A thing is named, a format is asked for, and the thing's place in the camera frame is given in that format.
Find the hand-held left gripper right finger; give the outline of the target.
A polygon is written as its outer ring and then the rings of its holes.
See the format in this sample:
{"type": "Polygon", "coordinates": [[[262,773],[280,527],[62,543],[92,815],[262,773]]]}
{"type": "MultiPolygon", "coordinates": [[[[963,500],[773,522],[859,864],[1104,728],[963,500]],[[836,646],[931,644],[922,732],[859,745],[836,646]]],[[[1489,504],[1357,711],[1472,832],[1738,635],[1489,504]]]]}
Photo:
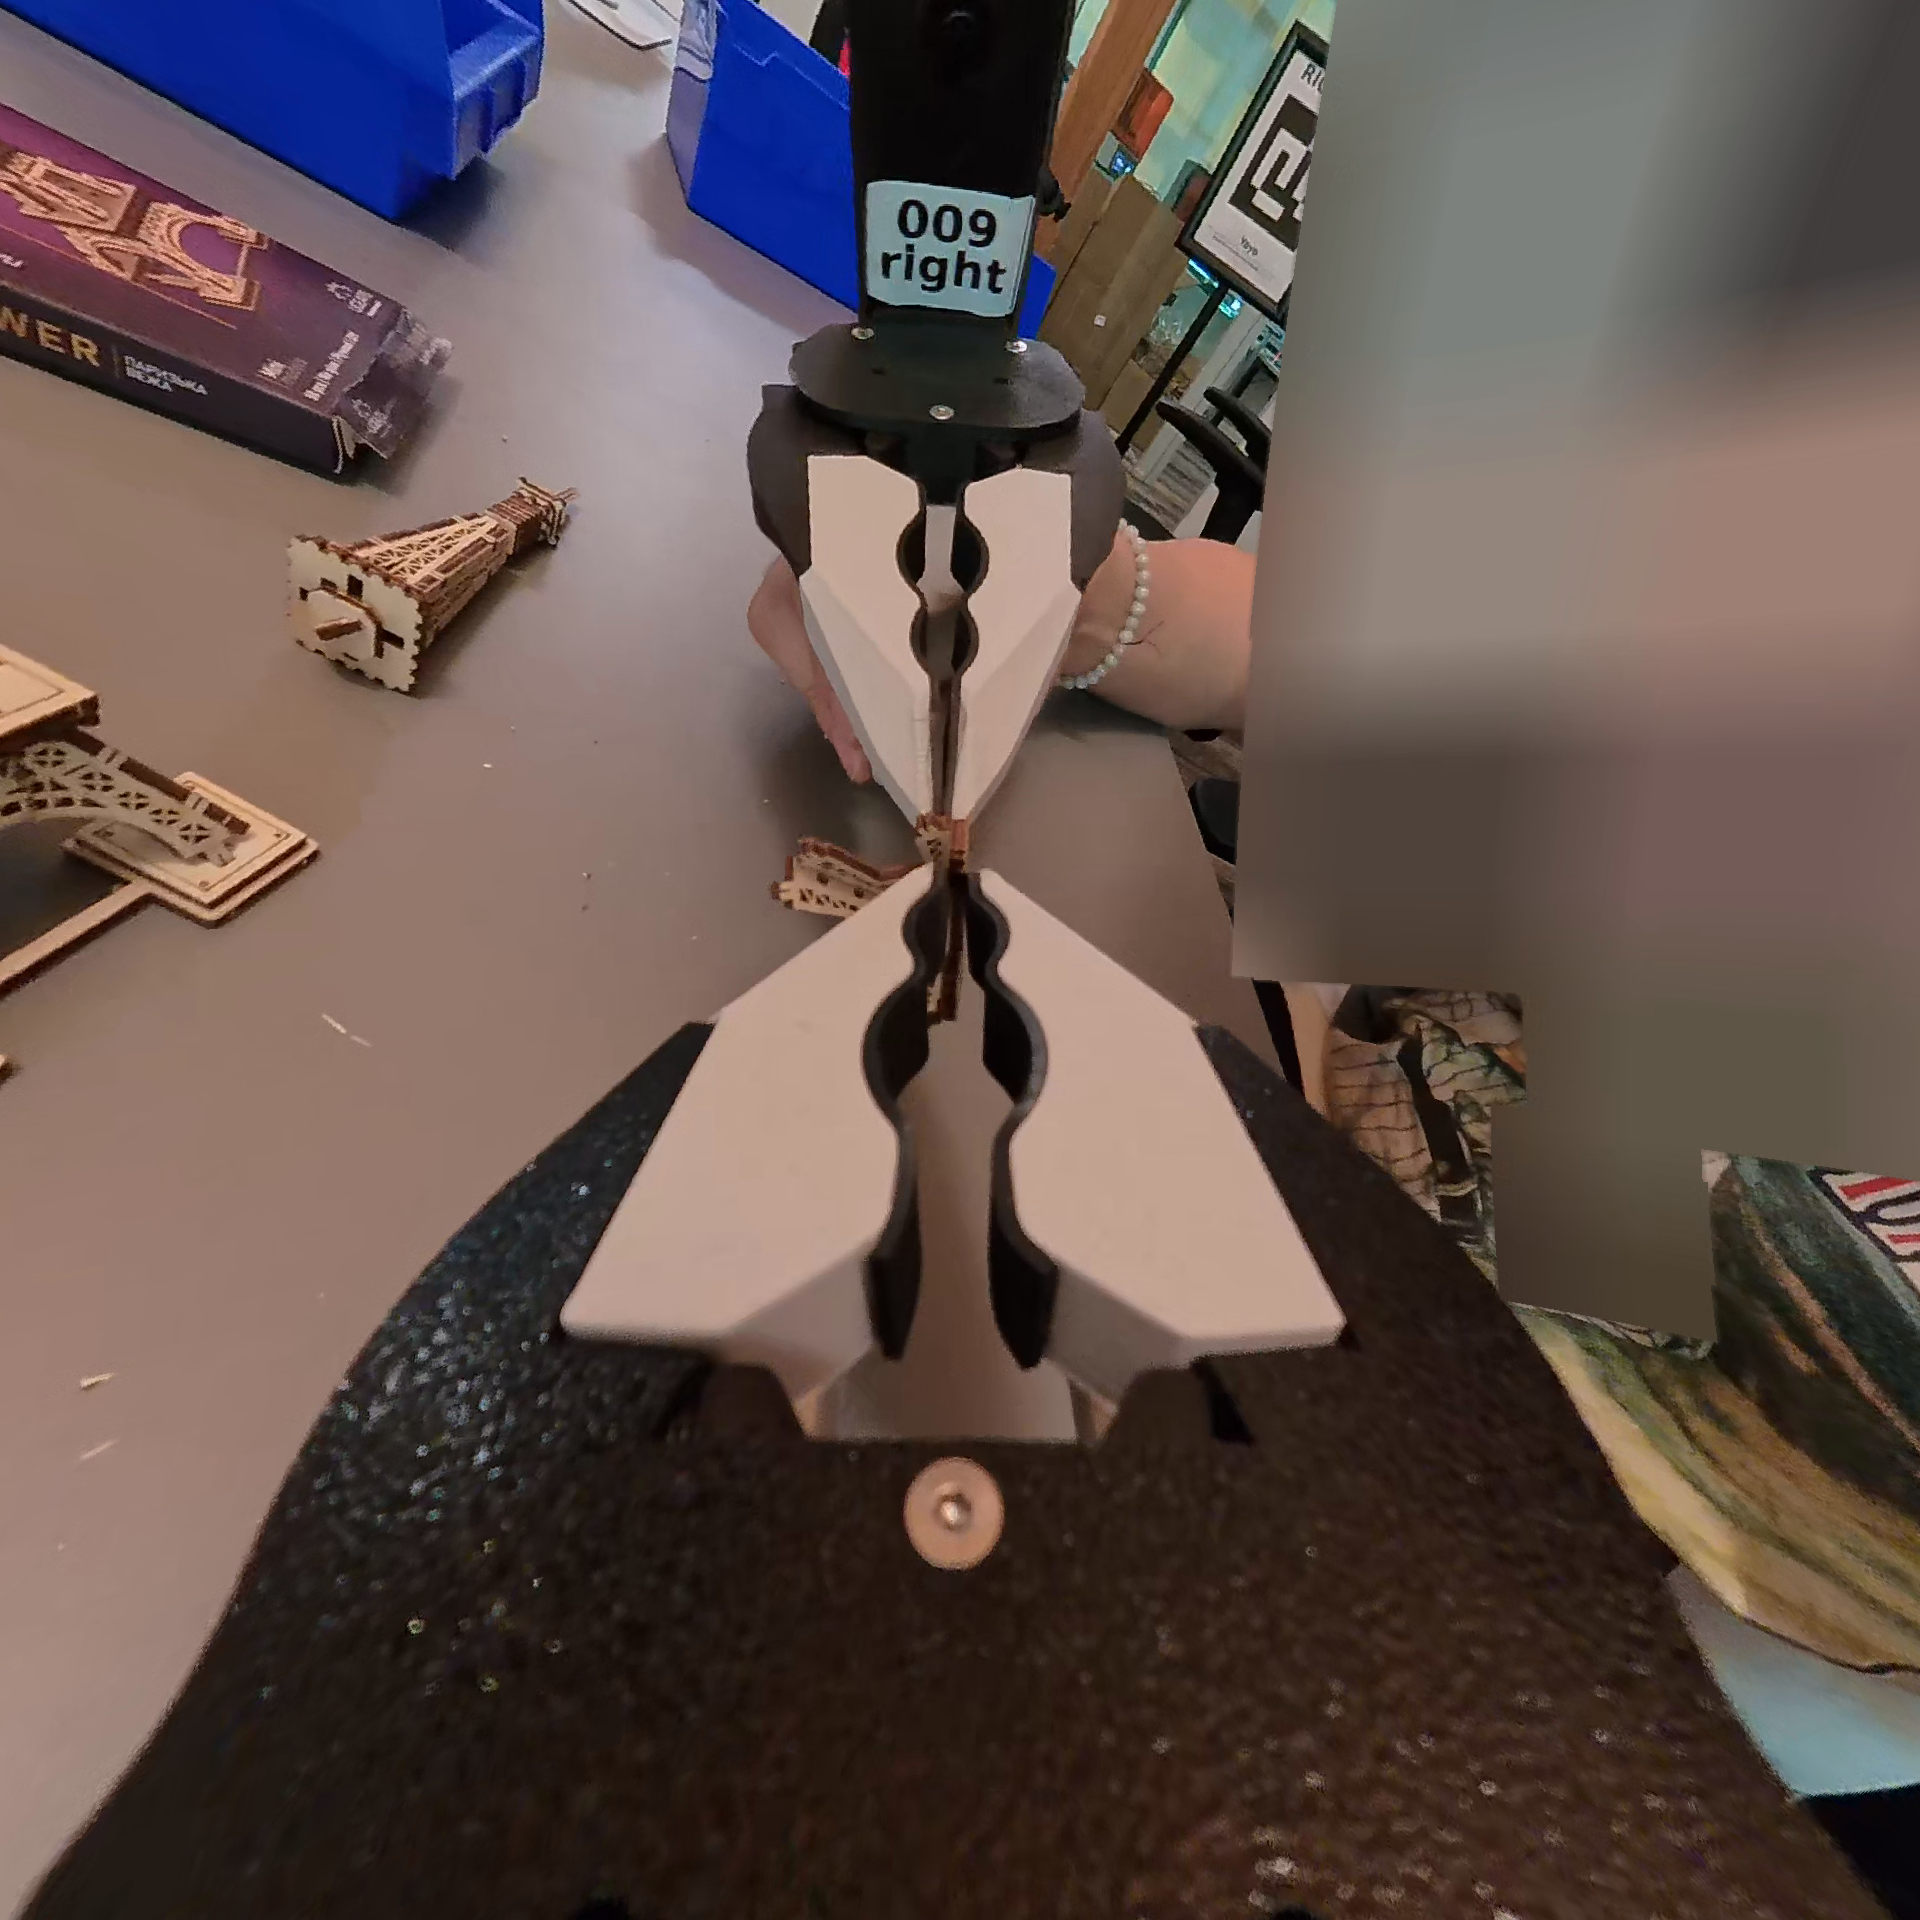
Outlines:
{"type": "Polygon", "coordinates": [[[1003,876],[968,878],[966,925],[1012,1111],[986,1215],[1006,1359],[963,1342],[958,1435],[1066,1440],[1072,1388],[1116,1406],[1144,1375],[1332,1346],[1344,1313],[1195,1022],[1003,876]]]}

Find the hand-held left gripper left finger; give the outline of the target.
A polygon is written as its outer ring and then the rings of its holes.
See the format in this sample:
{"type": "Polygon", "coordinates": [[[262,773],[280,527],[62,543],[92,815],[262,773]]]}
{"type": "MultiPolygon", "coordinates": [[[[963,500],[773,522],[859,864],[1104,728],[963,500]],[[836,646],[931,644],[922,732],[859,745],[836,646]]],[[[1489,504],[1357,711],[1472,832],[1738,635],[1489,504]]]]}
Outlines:
{"type": "Polygon", "coordinates": [[[711,1022],[559,1324],[770,1373],[816,1436],[963,1430],[963,1133],[908,1114],[947,937],[930,868],[711,1022]]]}

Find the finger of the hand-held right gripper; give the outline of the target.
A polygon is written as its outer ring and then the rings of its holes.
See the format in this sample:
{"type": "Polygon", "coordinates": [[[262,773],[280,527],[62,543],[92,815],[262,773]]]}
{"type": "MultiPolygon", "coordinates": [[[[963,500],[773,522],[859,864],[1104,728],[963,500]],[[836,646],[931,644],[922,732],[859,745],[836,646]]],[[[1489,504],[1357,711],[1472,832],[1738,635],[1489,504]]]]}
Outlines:
{"type": "Polygon", "coordinates": [[[956,821],[986,804],[1031,731],[1081,596],[1070,572],[1070,477],[1009,468],[971,482],[962,506],[986,568],[968,596],[973,648],[956,687],[956,821]]]}
{"type": "Polygon", "coordinates": [[[859,452],[805,460],[807,563],[800,574],[805,632],[873,779],[916,822],[941,815],[941,724],[933,684],[914,650],[925,560],[917,482],[859,452]]]}

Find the person's right forearm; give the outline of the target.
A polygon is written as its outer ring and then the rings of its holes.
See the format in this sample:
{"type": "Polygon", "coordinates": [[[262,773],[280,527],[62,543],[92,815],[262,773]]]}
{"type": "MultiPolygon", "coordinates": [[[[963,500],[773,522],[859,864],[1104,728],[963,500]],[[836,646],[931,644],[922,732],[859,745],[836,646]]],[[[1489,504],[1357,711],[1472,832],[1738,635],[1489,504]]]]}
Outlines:
{"type": "Polygon", "coordinates": [[[1149,541],[1133,644],[1098,687],[1174,732],[1240,736],[1251,671],[1255,554],[1218,541],[1149,541]]]}

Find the person's right hand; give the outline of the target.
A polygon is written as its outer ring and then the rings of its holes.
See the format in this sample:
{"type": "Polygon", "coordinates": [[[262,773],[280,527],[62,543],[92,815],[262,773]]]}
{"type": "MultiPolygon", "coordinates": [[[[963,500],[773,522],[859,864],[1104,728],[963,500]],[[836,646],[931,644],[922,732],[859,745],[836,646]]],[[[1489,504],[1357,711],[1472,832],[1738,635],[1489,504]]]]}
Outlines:
{"type": "MultiPolygon", "coordinates": [[[[1109,556],[1081,593],[1062,655],[1062,674],[1079,678],[1113,653],[1138,593],[1138,543],[1116,535],[1109,556]]],[[[756,646],[793,689],[853,784],[871,783],[871,765],[851,720],[834,693],[803,626],[803,602],[793,568],[776,554],[756,586],[746,623],[756,646]]]]}

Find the blue plastic bin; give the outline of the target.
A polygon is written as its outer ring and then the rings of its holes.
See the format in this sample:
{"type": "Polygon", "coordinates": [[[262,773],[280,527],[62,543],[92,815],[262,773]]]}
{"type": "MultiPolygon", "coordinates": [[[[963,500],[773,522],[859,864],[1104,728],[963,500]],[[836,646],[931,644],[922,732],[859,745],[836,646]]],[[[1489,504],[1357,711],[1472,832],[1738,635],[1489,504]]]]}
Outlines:
{"type": "Polygon", "coordinates": [[[534,101],[539,3],[5,3],[369,212],[398,221],[534,101]]]}
{"type": "Polygon", "coordinates": [[[686,4],[666,138],[684,202],[838,304],[1038,334],[1070,4],[686,4]]]}

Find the cardboard box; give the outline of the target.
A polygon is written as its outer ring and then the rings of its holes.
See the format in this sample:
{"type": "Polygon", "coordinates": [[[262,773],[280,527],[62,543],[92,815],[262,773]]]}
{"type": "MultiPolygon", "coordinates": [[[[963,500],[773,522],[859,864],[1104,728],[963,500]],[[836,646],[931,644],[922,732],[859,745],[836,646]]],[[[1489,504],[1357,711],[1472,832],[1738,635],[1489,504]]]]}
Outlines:
{"type": "Polygon", "coordinates": [[[1092,172],[1051,245],[1054,286],[1038,338],[1073,371],[1084,403],[1108,392],[1175,291],[1180,221],[1135,174],[1092,172]]]}

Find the black office chair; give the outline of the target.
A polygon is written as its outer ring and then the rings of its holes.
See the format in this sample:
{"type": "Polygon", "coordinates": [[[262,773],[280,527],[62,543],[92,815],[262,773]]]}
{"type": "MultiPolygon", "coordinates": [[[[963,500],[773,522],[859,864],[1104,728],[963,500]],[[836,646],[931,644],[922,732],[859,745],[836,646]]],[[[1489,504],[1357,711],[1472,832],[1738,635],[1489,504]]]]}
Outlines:
{"type": "Polygon", "coordinates": [[[1219,389],[1204,389],[1204,400],[1218,419],[1201,419],[1168,399],[1155,403],[1155,415],[1211,468],[1214,500],[1198,536],[1232,547],[1263,506],[1272,432],[1251,409],[1219,389]]]}

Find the framed black-and-white tag poster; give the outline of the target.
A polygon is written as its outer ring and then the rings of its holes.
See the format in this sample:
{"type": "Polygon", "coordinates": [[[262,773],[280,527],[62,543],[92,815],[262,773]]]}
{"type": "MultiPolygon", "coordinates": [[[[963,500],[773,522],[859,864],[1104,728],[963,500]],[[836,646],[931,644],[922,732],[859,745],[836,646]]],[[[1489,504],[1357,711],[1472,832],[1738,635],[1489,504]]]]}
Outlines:
{"type": "Polygon", "coordinates": [[[1330,46],[1294,23],[1175,248],[1241,304],[1286,323],[1330,46]]]}

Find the wooden tower top model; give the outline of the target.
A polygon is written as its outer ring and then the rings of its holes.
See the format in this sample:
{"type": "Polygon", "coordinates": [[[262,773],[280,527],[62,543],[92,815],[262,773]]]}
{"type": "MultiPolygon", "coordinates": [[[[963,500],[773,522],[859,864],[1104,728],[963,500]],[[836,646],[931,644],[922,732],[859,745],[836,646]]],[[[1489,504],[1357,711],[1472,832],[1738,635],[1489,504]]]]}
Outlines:
{"type": "Polygon", "coordinates": [[[439,635],[536,545],[554,547],[576,491],[519,479],[502,500],[358,543],[288,543],[290,623],[305,653],[412,693],[439,635]]]}

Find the person's printed shirt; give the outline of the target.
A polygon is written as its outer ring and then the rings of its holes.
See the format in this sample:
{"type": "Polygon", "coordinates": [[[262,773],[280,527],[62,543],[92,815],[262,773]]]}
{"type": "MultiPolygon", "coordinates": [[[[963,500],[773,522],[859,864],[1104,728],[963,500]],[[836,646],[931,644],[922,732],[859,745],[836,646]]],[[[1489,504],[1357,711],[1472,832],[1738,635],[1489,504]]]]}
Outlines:
{"type": "MultiPolygon", "coordinates": [[[[1307,1100],[1495,1277],[1520,1000],[1284,987],[1307,1100]]],[[[1517,1306],[1630,1504],[1733,1615],[1917,1668],[1916,1181],[1707,1151],[1711,1342],[1517,1306]]]]}

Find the wooden tower base model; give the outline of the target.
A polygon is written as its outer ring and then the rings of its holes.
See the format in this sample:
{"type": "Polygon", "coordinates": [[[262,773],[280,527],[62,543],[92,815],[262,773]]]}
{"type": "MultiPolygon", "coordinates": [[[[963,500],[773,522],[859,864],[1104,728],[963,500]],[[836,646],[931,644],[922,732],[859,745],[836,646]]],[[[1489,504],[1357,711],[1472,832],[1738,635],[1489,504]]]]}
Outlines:
{"type": "Polygon", "coordinates": [[[144,903],[219,926],[320,854],[300,829],[196,774],[164,776],[94,735],[99,697],[2,650],[2,824],[73,824],[62,852],[112,876],[99,900],[14,945],[10,995],[144,903]]]}

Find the purple puzzle box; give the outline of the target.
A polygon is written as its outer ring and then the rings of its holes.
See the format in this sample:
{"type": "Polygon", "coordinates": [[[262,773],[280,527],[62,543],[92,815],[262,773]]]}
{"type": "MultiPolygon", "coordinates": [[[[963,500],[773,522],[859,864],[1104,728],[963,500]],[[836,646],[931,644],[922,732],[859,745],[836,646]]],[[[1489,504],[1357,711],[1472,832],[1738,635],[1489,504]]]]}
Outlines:
{"type": "Polygon", "coordinates": [[[2,109],[2,352],[339,474],[414,437],[452,348],[396,299],[2,109]]]}

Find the pale blue cloth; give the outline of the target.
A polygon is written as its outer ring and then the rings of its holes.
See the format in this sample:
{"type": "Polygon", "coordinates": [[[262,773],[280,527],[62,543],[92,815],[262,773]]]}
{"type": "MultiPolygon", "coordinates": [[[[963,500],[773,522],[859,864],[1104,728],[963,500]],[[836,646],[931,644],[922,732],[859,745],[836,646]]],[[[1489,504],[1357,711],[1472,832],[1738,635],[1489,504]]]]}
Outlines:
{"type": "Polygon", "coordinates": [[[1733,1615],[1686,1569],[1666,1588],[1719,1693],[1789,1793],[1849,1796],[1917,1782],[1917,1681],[1863,1673],[1733,1615]]]}

